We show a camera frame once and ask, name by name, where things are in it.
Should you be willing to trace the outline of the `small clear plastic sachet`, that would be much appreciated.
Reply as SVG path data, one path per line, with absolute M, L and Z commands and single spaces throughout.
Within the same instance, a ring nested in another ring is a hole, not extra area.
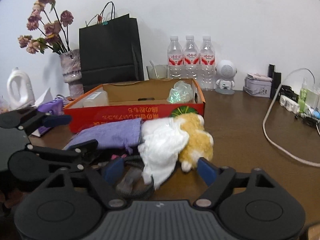
M 116 186 L 116 190 L 123 194 L 130 194 L 134 185 L 142 177 L 142 170 L 137 167 L 131 167 L 120 183 Z

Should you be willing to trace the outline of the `water bottle right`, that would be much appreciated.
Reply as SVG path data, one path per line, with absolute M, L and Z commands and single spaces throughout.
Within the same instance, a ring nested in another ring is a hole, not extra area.
M 200 64 L 202 76 L 202 89 L 214 89 L 215 49 L 210 36 L 203 36 L 200 48 Z

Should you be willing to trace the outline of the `yellow plush toy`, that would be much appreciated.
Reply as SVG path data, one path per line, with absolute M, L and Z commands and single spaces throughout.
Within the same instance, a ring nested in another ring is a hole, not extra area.
M 200 158 L 212 161 L 214 139 L 204 129 L 204 118 L 199 114 L 187 113 L 174 117 L 174 121 L 189 135 L 186 146 L 178 155 L 182 171 L 188 173 L 197 168 Z

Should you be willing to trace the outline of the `red cardboard box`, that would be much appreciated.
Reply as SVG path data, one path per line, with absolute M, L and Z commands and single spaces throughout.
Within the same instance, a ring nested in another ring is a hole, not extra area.
M 178 79 L 153 79 L 148 81 L 109 83 L 99 85 L 64 107 L 65 114 L 72 117 L 69 124 L 72 133 L 93 126 L 141 118 L 152 120 L 183 113 L 204 115 L 205 98 L 194 79 L 183 79 L 191 85 L 193 98 L 188 103 L 169 103 L 170 90 Z M 84 100 L 95 92 L 105 91 L 107 106 L 84 107 Z

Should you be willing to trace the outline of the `white tissue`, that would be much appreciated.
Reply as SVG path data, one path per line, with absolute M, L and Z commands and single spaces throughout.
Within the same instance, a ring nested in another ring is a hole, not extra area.
M 144 163 L 143 180 L 158 189 L 175 169 L 178 154 L 185 148 L 189 134 L 173 118 L 144 122 L 138 152 Z

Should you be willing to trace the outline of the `purple knit pouch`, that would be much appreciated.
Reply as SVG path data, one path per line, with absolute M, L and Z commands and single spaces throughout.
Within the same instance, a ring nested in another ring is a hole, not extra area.
M 98 142 L 98 150 L 123 148 L 129 154 L 132 154 L 132 148 L 136 147 L 140 142 L 141 124 L 141 118 L 136 118 L 87 128 L 72 137 L 64 149 L 69 150 L 74 145 L 96 140 Z

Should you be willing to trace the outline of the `dried rose bouquet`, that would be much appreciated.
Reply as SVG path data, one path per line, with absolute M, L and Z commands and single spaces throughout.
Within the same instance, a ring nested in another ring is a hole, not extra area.
M 21 35 L 17 38 L 20 48 L 29 54 L 36 54 L 50 49 L 59 55 L 70 52 L 69 26 L 73 23 L 73 14 L 64 10 L 60 14 L 56 10 L 56 0 L 36 0 L 27 19 L 28 31 L 39 31 L 39 37 Z

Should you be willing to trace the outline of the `translucent plastic container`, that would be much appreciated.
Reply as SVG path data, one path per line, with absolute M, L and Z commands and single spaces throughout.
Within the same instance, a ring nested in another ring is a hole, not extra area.
M 108 105 L 108 95 L 104 90 L 92 93 L 83 101 L 83 107 L 100 107 Z

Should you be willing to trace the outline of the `white detergent jug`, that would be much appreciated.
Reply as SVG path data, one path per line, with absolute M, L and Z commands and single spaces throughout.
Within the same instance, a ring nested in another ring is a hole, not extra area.
M 20 109 L 35 104 L 35 96 L 29 75 L 14 68 L 7 80 L 7 93 L 12 109 Z

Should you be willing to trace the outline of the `green spray bottle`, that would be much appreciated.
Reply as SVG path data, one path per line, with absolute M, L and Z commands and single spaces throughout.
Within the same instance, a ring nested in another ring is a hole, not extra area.
M 305 101 L 308 94 L 308 79 L 305 77 L 303 79 L 303 83 L 300 89 L 298 104 L 299 104 L 299 112 L 303 113 L 305 108 Z

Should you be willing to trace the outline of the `iridescent plastic bag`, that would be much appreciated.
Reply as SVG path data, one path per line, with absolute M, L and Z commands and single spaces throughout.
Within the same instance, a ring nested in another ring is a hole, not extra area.
M 184 81 L 178 81 L 170 90 L 167 98 L 168 103 L 188 103 L 193 100 L 192 86 Z

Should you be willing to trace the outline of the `white astronaut figurine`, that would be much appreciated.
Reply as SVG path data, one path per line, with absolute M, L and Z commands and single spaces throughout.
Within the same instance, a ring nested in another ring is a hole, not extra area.
M 229 60 L 221 60 L 216 66 L 216 87 L 215 91 L 219 94 L 233 95 L 235 86 L 234 77 L 237 74 L 237 68 Z

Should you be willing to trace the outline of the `glass cup with spoon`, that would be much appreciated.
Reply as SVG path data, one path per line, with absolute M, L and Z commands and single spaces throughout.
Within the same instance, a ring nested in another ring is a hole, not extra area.
M 146 67 L 149 80 L 166 79 L 168 77 L 168 66 L 166 64 L 155 64 L 152 60 L 150 65 Z

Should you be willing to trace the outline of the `black small bottles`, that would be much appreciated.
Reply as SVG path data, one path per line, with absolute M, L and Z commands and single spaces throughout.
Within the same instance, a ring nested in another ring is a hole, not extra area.
M 272 99 L 276 93 L 278 86 L 281 83 L 281 73 L 275 71 L 275 65 L 273 64 L 269 64 L 268 66 L 268 77 L 272 79 L 270 92 L 270 98 Z

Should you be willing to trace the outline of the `purple fuzzy vase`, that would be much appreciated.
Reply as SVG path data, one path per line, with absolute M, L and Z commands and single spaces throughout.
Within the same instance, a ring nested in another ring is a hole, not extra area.
M 84 93 L 80 66 L 80 50 L 75 49 L 60 55 L 64 83 L 68 84 L 72 100 Z

